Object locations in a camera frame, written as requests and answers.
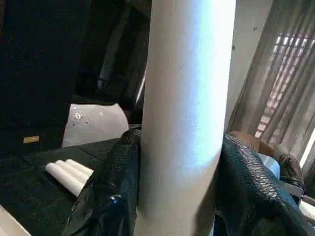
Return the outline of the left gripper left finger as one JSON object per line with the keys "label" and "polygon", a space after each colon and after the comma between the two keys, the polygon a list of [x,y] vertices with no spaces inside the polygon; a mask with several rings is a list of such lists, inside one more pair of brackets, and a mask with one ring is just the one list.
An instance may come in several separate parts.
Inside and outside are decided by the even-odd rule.
{"label": "left gripper left finger", "polygon": [[132,236],[138,204],[141,130],[126,131],[89,177],[63,236]]}

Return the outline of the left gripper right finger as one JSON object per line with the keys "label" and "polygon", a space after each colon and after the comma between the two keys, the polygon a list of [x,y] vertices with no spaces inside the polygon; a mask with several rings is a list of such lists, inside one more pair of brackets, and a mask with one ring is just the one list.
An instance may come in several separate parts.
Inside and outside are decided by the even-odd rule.
{"label": "left gripper right finger", "polygon": [[313,236],[314,228],[258,154],[225,134],[218,165],[216,232],[223,236]]}

